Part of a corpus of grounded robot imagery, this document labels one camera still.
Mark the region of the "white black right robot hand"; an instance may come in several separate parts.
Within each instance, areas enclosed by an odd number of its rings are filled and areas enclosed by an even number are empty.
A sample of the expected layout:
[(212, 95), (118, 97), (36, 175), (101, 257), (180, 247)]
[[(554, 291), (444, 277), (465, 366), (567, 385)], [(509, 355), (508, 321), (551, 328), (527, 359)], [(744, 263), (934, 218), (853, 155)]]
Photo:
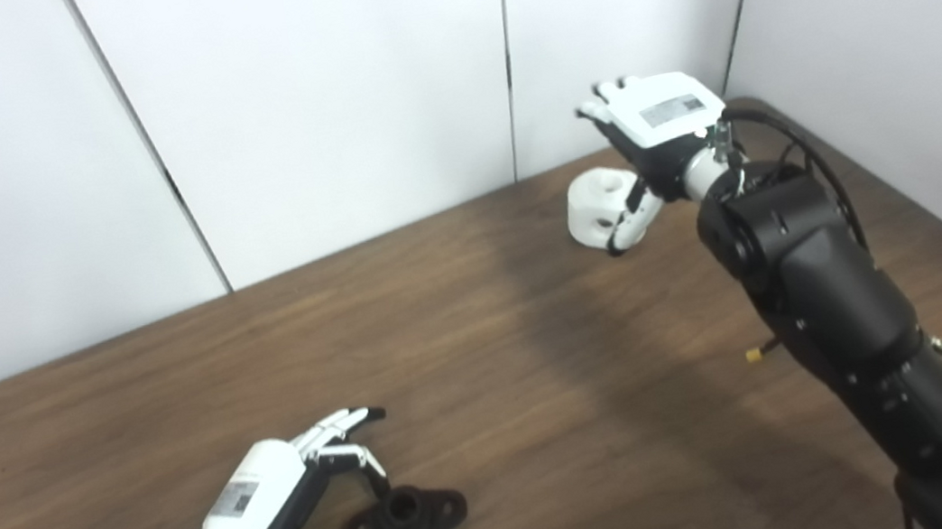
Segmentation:
[(642, 241), (666, 204), (703, 201), (743, 154), (723, 99), (684, 71), (601, 81), (591, 91), (594, 98), (575, 115), (593, 124), (635, 174), (603, 245), (619, 257)]

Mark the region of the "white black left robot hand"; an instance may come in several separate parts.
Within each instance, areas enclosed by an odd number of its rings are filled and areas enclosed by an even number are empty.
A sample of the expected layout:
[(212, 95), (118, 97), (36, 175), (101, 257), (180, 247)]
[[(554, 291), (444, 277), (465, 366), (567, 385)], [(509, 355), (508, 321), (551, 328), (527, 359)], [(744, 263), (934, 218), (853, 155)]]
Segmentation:
[(384, 408), (339, 409), (290, 441), (254, 443), (208, 510), (201, 529), (303, 529), (337, 474), (360, 471), (374, 496), (388, 494), (391, 480), (352, 433), (381, 421)]

